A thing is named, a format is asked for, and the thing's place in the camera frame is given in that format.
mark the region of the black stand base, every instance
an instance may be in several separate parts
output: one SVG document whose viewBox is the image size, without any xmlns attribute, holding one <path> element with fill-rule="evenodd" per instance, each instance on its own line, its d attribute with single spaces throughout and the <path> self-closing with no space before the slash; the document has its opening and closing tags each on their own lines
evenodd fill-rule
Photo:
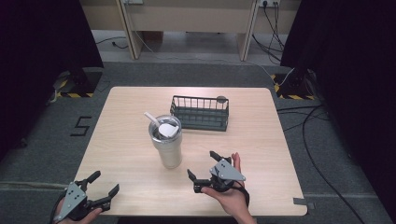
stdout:
<svg viewBox="0 0 396 224">
<path fill-rule="evenodd" d="M 61 97 L 92 97 L 102 72 L 85 72 L 83 81 L 70 77 L 62 84 L 58 96 Z"/>
<path fill-rule="evenodd" d="M 275 91 L 277 97 L 293 100 L 314 100 L 314 95 L 305 78 L 300 80 L 298 83 L 286 80 L 281 86 L 278 86 L 283 82 L 283 80 L 285 80 L 286 75 L 287 74 L 273 75 L 273 80 L 276 83 Z"/>
</svg>

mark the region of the desk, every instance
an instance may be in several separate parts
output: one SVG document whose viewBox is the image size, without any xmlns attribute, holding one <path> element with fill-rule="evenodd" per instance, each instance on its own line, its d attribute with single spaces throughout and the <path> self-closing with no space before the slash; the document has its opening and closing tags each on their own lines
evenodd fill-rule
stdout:
<svg viewBox="0 0 396 224">
<path fill-rule="evenodd" d="M 226 96 L 230 100 L 227 132 L 183 130 L 182 163 L 167 170 L 151 144 L 149 120 L 143 115 L 169 114 L 173 95 Z M 306 206 L 271 93 L 264 88 L 116 87 L 92 134 L 76 179 L 100 170 L 88 196 L 106 196 L 116 184 L 120 192 L 107 215 L 228 216 L 214 199 L 196 194 L 187 169 L 209 178 L 209 168 L 221 156 L 239 152 L 242 174 L 250 193 L 253 216 L 303 216 Z"/>
<path fill-rule="evenodd" d="M 257 0 L 144 0 L 143 5 L 129 6 L 122 2 L 117 3 L 134 59 L 143 46 L 138 31 L 236 33 L 241 61 L 247 57 Z"/>
</svg>

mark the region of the black wire basket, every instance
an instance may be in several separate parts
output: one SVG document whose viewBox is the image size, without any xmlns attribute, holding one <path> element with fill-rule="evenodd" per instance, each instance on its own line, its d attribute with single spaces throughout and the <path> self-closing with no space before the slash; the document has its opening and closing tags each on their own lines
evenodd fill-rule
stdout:
<svg viewBox="0 0 396 224">
<path fill-rule="evenodd" d="M 174 95 L 170 111 L 180 120 L 183 129 L 227 130 L 229 101 L 224 96 L 204 98 Z"/>
</svg>

